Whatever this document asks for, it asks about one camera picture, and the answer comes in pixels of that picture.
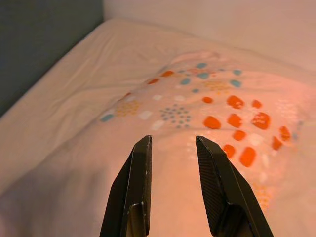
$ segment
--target white bedsheet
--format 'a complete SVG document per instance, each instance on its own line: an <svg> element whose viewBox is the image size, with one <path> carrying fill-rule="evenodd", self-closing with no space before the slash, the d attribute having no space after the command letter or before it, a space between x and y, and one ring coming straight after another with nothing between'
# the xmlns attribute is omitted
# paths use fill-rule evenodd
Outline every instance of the white bedsheet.
<svg viewBox="0 0 316 237"><path fill-rule="evenodd" d="M106 107L173 57L213 50L258 70L315 85L315 75L157 26L114 19L99 26L60 60L0 119L0 194L73 137ZM310 130L313 123L307 124ZM305 152L312 151L306 133Z"/></svg>

